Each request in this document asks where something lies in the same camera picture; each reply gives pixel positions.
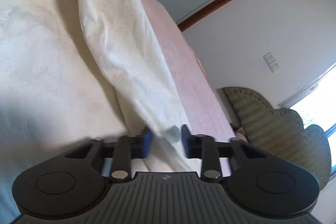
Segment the scalloped headboard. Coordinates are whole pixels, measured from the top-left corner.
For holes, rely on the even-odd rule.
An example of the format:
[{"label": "scalloped headboard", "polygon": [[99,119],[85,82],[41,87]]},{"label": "scalloped headboard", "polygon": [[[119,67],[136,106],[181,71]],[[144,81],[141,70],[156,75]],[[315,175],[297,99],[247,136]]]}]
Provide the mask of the scalloped headboard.
[{"label": "scalloped headboard", "polygon": [[303,128],[300,115],[291,109],[273,109],[254,90],[223,88],[249,143],[301,166],[315,175],[322,190],[330,178],[331,155],[323,129],[315,124]]}]

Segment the wall socket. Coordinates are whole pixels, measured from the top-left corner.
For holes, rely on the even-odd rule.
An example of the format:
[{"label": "wall socket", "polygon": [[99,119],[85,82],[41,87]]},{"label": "wall socket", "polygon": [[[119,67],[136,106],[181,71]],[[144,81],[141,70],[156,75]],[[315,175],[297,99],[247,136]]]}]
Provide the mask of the wall socket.
[{"label": "wall socket", "polygon": [[271,52],[264,55],[264,59],[272,72],[275,72],[278,69],[280,69],[279,64],[277,63],[277,61],[275,60],[275,57],[273,56]]}]

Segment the wall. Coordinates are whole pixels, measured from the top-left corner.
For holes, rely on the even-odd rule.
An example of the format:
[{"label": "wall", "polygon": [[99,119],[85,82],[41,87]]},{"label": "wall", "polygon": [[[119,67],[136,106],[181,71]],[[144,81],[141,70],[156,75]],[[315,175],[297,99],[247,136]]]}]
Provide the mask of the wall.
[{"label": "wall", "polygon": [[245,86],[277,107],[336,61],[335,26],[336,0],[233,0],[184,36],[213,89]]}]

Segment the wrinkled fabric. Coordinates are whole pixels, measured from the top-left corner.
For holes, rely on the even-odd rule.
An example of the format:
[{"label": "wrinkled fabric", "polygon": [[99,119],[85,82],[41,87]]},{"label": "wrinkled fabric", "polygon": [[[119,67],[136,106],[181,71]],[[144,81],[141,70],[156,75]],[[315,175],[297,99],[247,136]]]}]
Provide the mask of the wrinkled fabric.
[{"label": "wrinkled fabric", "polygon": [[199,169],[161,138],[188,120],[140,0],[0,0],[0,59],[0,223],[18,216],[15,177],[83,138],[147,124],[134,169]]}]

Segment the pink bed sheet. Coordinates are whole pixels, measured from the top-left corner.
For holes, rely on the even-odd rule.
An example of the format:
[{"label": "pink bed sheet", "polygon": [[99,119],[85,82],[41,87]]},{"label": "pink bed sheet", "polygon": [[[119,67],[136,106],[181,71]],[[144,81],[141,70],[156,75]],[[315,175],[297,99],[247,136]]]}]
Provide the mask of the pink bed sheet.
[{"label": "pink bed sheet", "polygon": [[234,137],[200,63],[165,8],[156,0],[141,0],[161,45],[193,134],[219,141]]}]

